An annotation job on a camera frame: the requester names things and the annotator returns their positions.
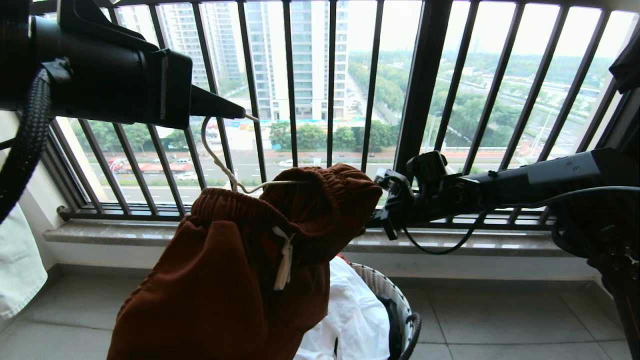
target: black railing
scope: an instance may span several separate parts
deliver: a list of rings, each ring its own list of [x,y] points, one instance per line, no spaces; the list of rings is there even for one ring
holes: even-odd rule
[[[209,90],[214,93],[218,93],[216,86],[216,69],[213,66],[212,57],[215,54],[210,51],[210,44],[207,43],[207,37],[205,35],[205,26],[203,23],[203,16],[201,14],[202,3],[215,3],[215,1],[181,1],[181,0],[121,0],[115,5],[112,5],[108,0],[96,1],[100,6],[105,7],[108,10],[108,15],[112,22],[118,22],[118,14],[116,9],[118,7],[127,7],[133,5],[146,5],[148,7],[148,14],[154,27],[156,38],[160,47],[166,46],[166,33],[163,29],[163,25],[158,16],[158,6],[161,4],[175,4],[185,3],[190,4],[190,10],[193,12],[195,18],[195,31],[198,35],[198,42],[200,51],[202,52],[202,59],[204,61],[204,72],[207,78],[207,84]],[[239,16],[239,29],[241,33],[243,54],[244,54],[244,66],[246,67],[246,86],[248,88],[250,98],[250,113],[254,117],[260,117],[260,106],[258,102],[258,89],[256,85],[256,72],[255,64],[252,57],[252,46],[250,42],[250,33],[247,24],[246,16],[246,2],[243,0],[236,1],[237,13]],[[287,93],[288,93],[288,108],[289,108],[289,121],[291,132],[291,158],[293,166],[298,166],[298,149],[299,141],[298,136],[301,134],[296,126],[296,92],[294,91],[294,51],[292,44],[292,19],[291,19],[291,6],[293,4],[291,0],[283,0],[282,8],[284,11],[284,47],[286,57],[286,71],[287,71]],[[487,99],[484,102],[484,108],[478,118],[477,127],[473,138],[470,142],[467,157],[462,168],[464,174],[469,174],[474,166],[474,162],[478,155],[481,142],[484,134],[487,131],[489,125],[489,119],[492,114],[494,104],[499,96],[499,89],[507,69],[509,59],[511,58],[511,52],[518,34],[518,29],[523,16],[523,12],[528,1],[516,2],[515,10],[513,11],[513,17],[508,29],[506,40],[502,48],[502,52],[497,62],[497,68],[493,79],[491,81],[490,88],[488,90]],[[570,110],[576,101],[580,88],[585,80],[589,66],[594,58],[596,49],[600,43],[600,39],[603,36],[604,29],[607,25],[609,17],[612,11],[626,10],[637,11],[636,0],[570,0],[570,1],[552,1],[542,0],[535,3],[556,4],[559,5],[556,21],[551,31],[549,41],[546,49],[541,57],[540,64],[536,71],[535,77],[531,83],[531,89],[528,91],[526,100],[520,115],[513,126],[513,134],[511,135],[502,160],[500,161],[498,169],[505,169],[509,167],[512,159],[515,155],[516,148],[521,140],[522,135],[525,132],[527,122],[533,112],[536,100],[541,92],[543,82],[547,76],[548,69],[552,62],[552,58],[556,51],[556,47],[564,28],[565,20],[569,13],[569,9],[572,6],[587,6],[592,8],[601,9],[600,18],[595,26],[595,30],[591,36],[591,40],[587,46],[586,52],[582,57],[582,61],[577,70],[577,74],[574,77],[571,86],[568,90],[566,99],[563,101],[559,110],[551,132],[545,142],[538,161],[547,159],[553,147],[559,138],[560,132],[566,122]],[[55,11],[55,0],[46,0],[34,3],[32,5],[32,13],[45,14]],[[331,165],[334,162],[334,104],[335,104],[335,53],[336,53],[336,32],[337,32],[337,7],[338,0],[328,1],[328,81],[327,81],[327,149],[326,149],[326,164]],[[449,26],[449,16],[451,13],[453,1],[451,0],[426,0],[422,1],[422,9],[420,13],[420,19],[418,23],[418,29],[415,39],[415,48],[413,50],[413,58],[411,64],[411,71],[409,75],[406,98],[404,103],[404,109],[402,112],[402,119],[399,128],[399,139],[397,142],[397,149],[394,158],[394,169],[396,171],[405,173],[406,162],[413,156],[420,152],[421,144],[423,141],[423,134],[426,127],[426,122],[429,115],[429,107],[431,105],[432,97],[434,96],[434,88],[438,77],[438,64],[440,63],[441,56],[443,54],[443,46],[445,42],[445,36],[447,34],[447,28]],[[478,13],[480,0],[470,0],[470,7],[468,10],[467,20],[461,34],[460,45],[458,47],[458,54],[456,57],[455,65],[452,70],[451,84],[449,86],[447,97],[444,102],[442,111],[442,117],[440,125],[437,129],[437,135],[435,137],[434,149],[442,150],[444,148],[445,135],[447,134],[449,124],[451,122],[452,114],[454,113],[454,102],[456,95],[458,94],[458,88],[463,77],[463,69],[465,68],[465,62],[467,60],[467,54],[470,47],[472,34],[474,30],[474,24],[476,23],[476,17]],[[364,89],[367,93],[367,104],[364,118],[364,139],[362,141],[362,153],[360,167],[363,171],[367,169],[367,160],[370,152],[370,138],[372,129],[372,115],[374,111],[374,98],[376,95],[376,78],[378,70],[378,60],[380,54],[380,38],[382,17],[384,14],[384,0],[377,0],[376,18],[374,25],[374,34],[372,41],[371,51],[371,66],[369,68],[369,86],[368,89]],[[612,83],[607,85],[603,90],[601,101],[597,104],[596,110],[593,113],[591,122],[588,124],[586,132],[583,138],[580,140],[579,145],[576,146],[577,151],[585,151],[589,145],[593,142],[594,137],[601,126],[604,119],[605,112],[609,109],[614,98],[615,88]],[[222,147],[223,155],[225,158],[226,166],[229,169],[234,169],[234,163],[232,161],[231,149],[229,146],[229,139],[227,136],[227,130],[225,129],[225,120],[221,118],[216,119],[218,125],[218,134],[220,137],[220,144]],[[179,220],[186,213],[189,212],[190,206],[188,203],[183,203],[182,196],[180,194],[180,188],[176,183],[176,179],[173,176],[172,164],[169,164],[167,154],[162,140],[157,132],[155,126],[148,126],[148,133],[155,153],[157,154],[159,164],[162,168],[162,173],[166,178],[166,186],[168,187],[173,204],[156,204],[154,196],[147,185],[147,179],[145,179],[143,171],[141,171],[136,155],[131,147],[131,143],[125,128],[120,124],[113,124],[113,131],[118,139],[120,146],[122,147],[124,156],[127,159],[130,172],[135,180],[136,184],[140,188],[143,202],[131,202],[127,201],[127,196],[123,193],[118,183],[118,179],[112,173],[112,169],[103,153],[100,149],[100,144],[92,130],[90,122],[85,119],[79,119],[82,132],[91,152],[97,160],[97,164],[100,168],[102,175],[106,178],[109,188],[113,191],[115,202],[101,201],[99,196],[94,191],[94,187],[90,179],[86,176],[82,164],[77,158],[77,154],[74,154],[72,144],[69,144],[67,140],[68,133],[63,131],[63,128],[57,121],[54,121],[51,126],[50,143],[47,146],[44,162],[47,166],[52,178],[58,184],[62,195],[64,196],[68,209],[64,209],[61,212],[63,218],[92,218],[92,219],[121,219],[121,220]],[[253,122],[253,130],[255,133],[255,147],[257,150],[258,167],[260,171],[260,180],[262,182],[268,179],[266,174],[266,161],[265,152],[262,144],[262,131],[260,128],[260,122]],[[189,155],[193,162],[193,169],[196,175],[197,184],[200,189],[204,189],[207,184],[205,177],[205,169],[200,161],[197,141],[194,134],[190,129],[185,130],[184,138],[186,140],[186,147],[188,148]],[[513,210],[497,210],[489,214],[483,224],[479,228],[484,229],[533,229],[541,230],[548,229],[549,212],[548,210],[533,210],[533,209],[513,209]],[[441,228],[454,228],[463,229],[468,228],[472,223],[472,219],[469,215],[465,215],[458,218],[449,218],[441,222],[433,222],[428,224],[430,227]]]

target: braided cable sleeve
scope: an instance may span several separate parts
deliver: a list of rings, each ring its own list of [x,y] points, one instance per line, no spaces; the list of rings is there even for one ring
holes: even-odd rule
[[[20,199],[46,146],[50,90],[49,73],[40,69],[31,83],[11,151],[0,170],[0,224]]]

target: white drawstring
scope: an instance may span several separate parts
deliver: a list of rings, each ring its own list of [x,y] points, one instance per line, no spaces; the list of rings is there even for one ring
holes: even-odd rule
[[[284,231],[279,227],[273,227],[273,233],[284,239],[284,246],[282,247],[282,260],[280,261],[280,267],[278,267],[278,275],[276,275],[276,283],[273,285],[274,290],[282,290],[284,286],[291,281],[291,260],[293,257],[293,245],[291,240],[296,234],[287,236]]]

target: window sill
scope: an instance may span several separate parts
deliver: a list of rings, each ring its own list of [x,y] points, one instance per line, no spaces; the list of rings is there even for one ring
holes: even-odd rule
[[[120,222],[108,220],[71,220],[55,230],[44,232],[51,243],[78,243],[87,245],[121,245],[134,247],[165,247],[173,238],[175,222]],[[452,247],[466,230],[416,229],[413,238],[430,250]],[[422,254],[409,241],[389,241],[380,229],[368,230],[355,238],[343,252],[377,254]],[[570,257],[551,240],[549,233],[529,231],[478,230],[469,241],[451,255],[468,256],[526,256]]]

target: sky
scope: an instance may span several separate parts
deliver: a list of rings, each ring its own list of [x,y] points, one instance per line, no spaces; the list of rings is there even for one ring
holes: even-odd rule
[[[455,1],[449,17],[449,28],[445,38],[445,50],[457,50],[464,30],[469,9],[468,1]],[[527,4],[513,46],[514,54],[543,54],[556,21],[559,7],[547,4]],[[470,51],[500,53],[506,38],[514,3],[483,1],[479,5],[476,25],[471,39]],[[561,56],[582,56],[593,34],[600,16],[594,8],[573,7],[564,24],[556,47]],[[356,51],[371,51],[375,1],[349,2],[349,48]],[[420,17],[420,1],[386,1],[383,9],[380,49],[412,50]],[[613,12],[596,56],[616,57],[621,50],[625,35],[635,24],[637,15],[628,12]]]

